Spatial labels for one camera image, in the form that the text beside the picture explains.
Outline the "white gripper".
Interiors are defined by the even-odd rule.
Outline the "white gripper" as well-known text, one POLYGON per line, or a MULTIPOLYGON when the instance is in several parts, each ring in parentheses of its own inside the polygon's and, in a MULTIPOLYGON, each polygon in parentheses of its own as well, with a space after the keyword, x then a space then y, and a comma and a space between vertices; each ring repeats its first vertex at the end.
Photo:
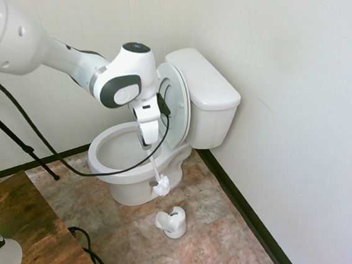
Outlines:
POLYGON ((158 119, 160 118, 158 102, 156 99, 134 100, 131 106, 139 126, 137 135, 140 145, 144 150, 149 150, 150 144, 158 140, 158 119))

